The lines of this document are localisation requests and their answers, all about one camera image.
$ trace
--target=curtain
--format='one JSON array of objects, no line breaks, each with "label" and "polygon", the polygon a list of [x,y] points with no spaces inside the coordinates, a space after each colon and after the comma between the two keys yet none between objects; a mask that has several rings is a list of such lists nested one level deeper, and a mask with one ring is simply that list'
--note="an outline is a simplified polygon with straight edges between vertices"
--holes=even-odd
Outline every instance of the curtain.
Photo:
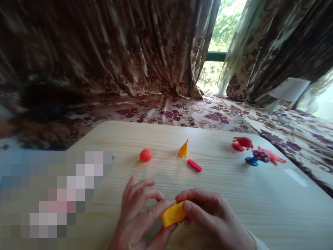
[{"label": "curtain", "polygon": [[220,0],[47,0],[0,3],[0,103],[22,112],[25,87],[82,94],[173,92],[196,81]]},{"label": "curtain", "polygon": [[220,94],[265,106],[272,102],[268,93],[288,77],[317,81],[333,66],[332,12],[332,0],[248,0]]},{"label": "curtain", "polygon": [[296,109],[314,114],[333,122],[333,68],[318,81],[306,88],[299,98]]}]

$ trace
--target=foliage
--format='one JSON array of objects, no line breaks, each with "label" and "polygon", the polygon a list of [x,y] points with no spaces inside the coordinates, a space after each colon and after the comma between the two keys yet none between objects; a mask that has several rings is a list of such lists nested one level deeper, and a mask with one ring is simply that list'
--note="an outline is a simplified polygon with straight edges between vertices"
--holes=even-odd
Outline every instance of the foliage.
[{"label": "foliage", "polygon": [[[209,45],[209,51],[227,52],[236,26],[243,12],[246,0],[222,0]],[[218,92],[219,79],[223,62],[206,61],[197,85],[205,94]]]}]

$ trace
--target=finger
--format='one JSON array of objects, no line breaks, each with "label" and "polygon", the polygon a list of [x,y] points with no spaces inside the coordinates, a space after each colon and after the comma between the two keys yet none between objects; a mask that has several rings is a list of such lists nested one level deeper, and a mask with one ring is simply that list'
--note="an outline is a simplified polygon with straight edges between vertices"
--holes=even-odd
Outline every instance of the finger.
[{"label": "finger", "polygon": [[214,216],[204,211],[198,205],[191,201],[185,201],[182,208],[186,216],[195,221],[199,226],[210,231],[215,228]]},{"label": "finger", "polygon": [[184,224],[187,226],[187,225],[189,225],[189,224],[191,224],[191,222],[192,222],[192,220],[189,218],[189,217],[185,217],[184,218]]},{"label": "finger", "polygon": [[129,179],[128,183],[126,184],[126,187],[125,187],[124,193],[122,194],[122,197],[126,197],[127,196],[128,191],[129,191],[130,187],[133,186],[134,182],[135,182],[135,178],[134,178],[134,176],[132,176]]},{"label": "finger", "polygon": [[131,186],[129,188],[129,196],[133,197],[136,193],[138,193],[141,189],[147,186],[154,186],[156,183],[155,179],[145,179],[143,181],[138,182],[137,184]]},{"label": "finger", "polygon": [[139,228],[138,237],[142,237],[145,232],[154,224],[162,213],[174,204],[173,199],[161,200],[157,204],[149,207],[133,220],[133,228]]},{"label": "finger", "polygon": [[137,216],[144,206],[147,204],[149,199],[156,199],[156,201],[164,200],[165,197],[162,192],[153,187],[145,187],[143,188],[136,197],[134,197],[134,203],[132,205],[132,212],[129,214],[129,219],[133,219]]},{"label": "finger", "polygon": [[182,191],[179,195],[176,196],[176,201],[181,202],[184,200],[198,200],[203,203],[206,203],[212,199],[217,199],[213,195],[214,193],[208,192],[203,189],[189,189],[189,190],[184,190]]},{"label": "finger", "polygon": [[162,227],[161,230],[155,235],[153,240],[148,245],[148,250],[155,250],[155,249],[164,249],[168,241],[171,237],[171,234],[176,230],[178,224],[173,224],[167,228]]}]

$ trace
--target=wooden table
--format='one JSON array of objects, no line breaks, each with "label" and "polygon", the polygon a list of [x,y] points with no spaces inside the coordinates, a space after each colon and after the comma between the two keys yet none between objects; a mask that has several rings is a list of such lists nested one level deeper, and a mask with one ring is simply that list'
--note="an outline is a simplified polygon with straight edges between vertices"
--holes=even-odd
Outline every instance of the wooden table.
[{"label": "wooden table", "polygon": [[[77,249],[107,247],[132,175],[137,181],[156,178],[156,187],[166,198],[194,187],[220,192],[241,222],[270,249],[333,249],[333,200],[289,160],[278,167],[271,162],[259,162],[257,167],[245,163],[251,151],[238,152],[231,146],[234,136],[245,135],[255,148],[273,150],[288,160],[267,140],[252,134],[115,121],[97,126],[69,149],[114,155],[112,170],[86,214]],[[188,138],[188,157],[181,158],[178,150]],[[146,163],[139,161],[144,148],[153,152]],[[194,171],[188,159],[203,171]],[[151,239],[161,225],[157,221],[146,238]],[[209,237],[192,223],[176,229],[168,249],[210,249],[210,245]]]}]

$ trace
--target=yellow clay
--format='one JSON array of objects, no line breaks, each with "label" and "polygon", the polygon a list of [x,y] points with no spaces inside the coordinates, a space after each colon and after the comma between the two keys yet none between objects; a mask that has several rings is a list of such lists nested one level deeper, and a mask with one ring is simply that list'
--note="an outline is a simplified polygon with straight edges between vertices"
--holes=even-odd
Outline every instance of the yellow clay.
[{"label": "yellow clay", "polygon": [[185,201],[175,204],[164,211],[162,214],[162,222],[164,227],[171,226],[172,224],[177,223],[185,218],[186,214],[182,208],[184,202]]},{"label": "yellow clay", "polygon": [[178,155],[180,157],[186,157],[187,156],[187,153],[188,153],[187,143],[188,143],[188,139],[187,139],[186,143],[183,146],[181,146],[181,148],[179,149]]}]

